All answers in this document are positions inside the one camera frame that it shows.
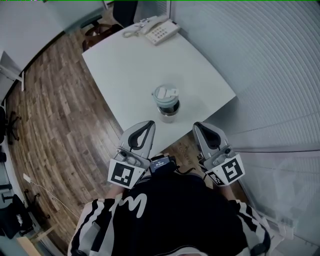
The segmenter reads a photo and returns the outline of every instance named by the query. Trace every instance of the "desk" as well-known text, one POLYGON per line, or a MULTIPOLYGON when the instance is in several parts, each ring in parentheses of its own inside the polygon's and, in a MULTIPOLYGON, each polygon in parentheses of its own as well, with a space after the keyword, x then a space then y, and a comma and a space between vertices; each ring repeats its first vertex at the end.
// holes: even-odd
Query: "desk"
POLYGON ((184 37, 176 34, 154 46, 144 36, 123 38, 127 27, 84 52, 92 77, 123 130, 138 122, 155 121, 149 157, 203 122, 235 93, 217 70, 184 37), (163 84, 179 89, 180 110, 173 123, 158 118, 151 93, 163 84))

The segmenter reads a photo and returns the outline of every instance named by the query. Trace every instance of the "telephone handset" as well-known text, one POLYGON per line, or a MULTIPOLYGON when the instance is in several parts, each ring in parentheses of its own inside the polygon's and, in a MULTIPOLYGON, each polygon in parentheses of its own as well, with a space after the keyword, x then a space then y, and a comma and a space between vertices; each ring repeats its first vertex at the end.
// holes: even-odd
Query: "telephone handset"
POLYGON ((167 16, 162 15, 150 20, 139 32, 156 46, 175 35, 179 29, 180 26, 174 24, 167 16))
POLYGON ((155 25, 157 25, 158 23, 166 22, 167 20, 169 20, 169 18, 167 16, 165 16, 165 15, 162 15, 162 16, 159 16, 159 17, 155 17, 155 18, 151 19, 146 25, 144 25, 144 27, 140 30, 140 33, 145 35, 155 25))

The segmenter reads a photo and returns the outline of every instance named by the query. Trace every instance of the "wooden floor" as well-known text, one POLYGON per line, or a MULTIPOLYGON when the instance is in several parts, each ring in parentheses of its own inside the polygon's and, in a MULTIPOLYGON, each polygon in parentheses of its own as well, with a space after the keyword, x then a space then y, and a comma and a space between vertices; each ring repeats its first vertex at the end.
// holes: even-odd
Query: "wooden floor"
MULTIPOLYGON (((65 34, 52 44, 26 71, 25 91, 17 85, 6 102, 8 113, 22 117, 20 140, 10 146, 19 184, 40 193, 49 224, 58 224, 49 237, 63 253, 78 219, 41 187, 27 183, 23 173, 80 216, 87 202, 108 192, 109 161, 123 132, 82 58, 83 35, 80 30, 65 34)), ((182 169, 195 167, 202 175, 192 134, 164 152, 176 156, 182 169)))

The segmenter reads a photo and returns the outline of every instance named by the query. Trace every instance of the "chair leg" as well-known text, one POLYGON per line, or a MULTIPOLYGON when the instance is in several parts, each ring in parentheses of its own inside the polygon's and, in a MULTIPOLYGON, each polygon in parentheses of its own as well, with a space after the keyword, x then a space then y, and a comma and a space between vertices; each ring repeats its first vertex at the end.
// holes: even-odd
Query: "chair leg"
POLYGON ((11 123, 12 117, 16 114, 16 112, 11 111, 10 117, 9 117, 9 123, 11 123))
POLYGON ((82 51, 85 52, 87 50, 87 42, 86 40, 83 40, 82 42, 82 51))
POLYGON ((10 121, 10 126, 12 127, 14 125, 14 123, 17 121, 17 120, 20 120, 21 117, 20 116, 17 116, 13 121, 10 121))
POLYGON ((20 140, 19 137, 16 137, 16 135, 15 135, 15 133, 14 133, 13 130, 10 131, 10 134, 12 134, 12 136, 14 137, 14 139, 15 139, 16 141, 20 140))
POLYGON ((40 197, 40 193, 37 193, 33 196, 33 202, 32 202, 32 205, 35 205, 36 204, 36 199, 37 197, 40 197))
POLYGON ((26 199, 26 203, 27 203, 28 206, 30 206, 30 205, 31 205, 31 202, 30 202, 29 197, 28 197, 29 190, 28 190, 28 189, 25 189, 23 192, 24 192, 24 197, 25 197, 25 199, 26 199))
POLYGON ((2 198, 3 203, 5 203, 6 200, 12 199, 14 197, 13 196, 4 196, 4 194, 1 194, 1 198, 2 198))
POLYGON ((91 24, 92 24, 94 27, 96 27, 96 26, 99 25, 99 22, 95 20, 95 21, 92 21, 91 24))
POLYGON ((0 190, 12 190, 11 184, 0 185, 0 190))
POLYGON ((7 137, 8 137, 8 144, 9 144, 9 145, 12 145, 13 143, 12 143, 10 134, 11 134, 11 130, 10 130, 9 128, 7 128, 7 129, 6 129, 6 135, 7 135, 7 137))

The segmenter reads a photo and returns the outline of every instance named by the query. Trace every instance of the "office chair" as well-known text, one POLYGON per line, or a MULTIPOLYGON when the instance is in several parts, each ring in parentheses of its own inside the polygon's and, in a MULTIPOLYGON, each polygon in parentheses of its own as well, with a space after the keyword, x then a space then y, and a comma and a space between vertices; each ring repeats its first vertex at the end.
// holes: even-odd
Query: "office chair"
POLYGON ((134 24, 138 1, 114 1, 113 17, 124 28, 134 24))
POLYGON ((92 24, 92 26, 96 27, 99 25, 99 22, 98 20, 102 19, 102 16, 101 15, 97 15, 97 16, 94 16, 92 18, 89 18, 88 20, 86 20, 84 23, 82 23, 80 25, 80 28, 83 29, 85 28, 86 26, 92 24))
POLYGON ((8 136, 8 143, 12 145, 12 141, 10 140, 11 136, 18 141, 20 138, 18 135, 15 135, 14 130, 16 128, 14 127, 14 124, 17 120, 21 120, 21 116, 17 116, 15 119, 13 119, 16 112, 12 111, 10 113, 9 120, 6 119, 6 112, 3 107, 0 107, 0 143, 2 143, 5 139, 5 135, 8 136))
POLYGON ((18 232, 24 236, 34 229, 24 203, 16 194, 12 196, 12 203, 0 209, 0 228, 9 239, 12 239, 18 232))
POLYGON ((83 52, 122 29, 123 28, 119 24, 96 24, 84 34, 85 40, 82 42, 83 52))
POLYGON ((37 198, 40 197, 40 194, 37 193, 33 196, 33 200, 30 201, 29 197, 28 197, 28 193, 29 190, 26 189, 24 191, 24 197, 26 200, 26 203, 28 204, 28 207, 26 208, 26 210, 30 213, 32 213, 32 215, 36 218, 36 220, 38 221, 39 225, 42 226, 47 222, 47 219, 50 219, 50 215, 49 214, 45 214, 42 209, 39 207, 39 205, 37 205, 37 198))

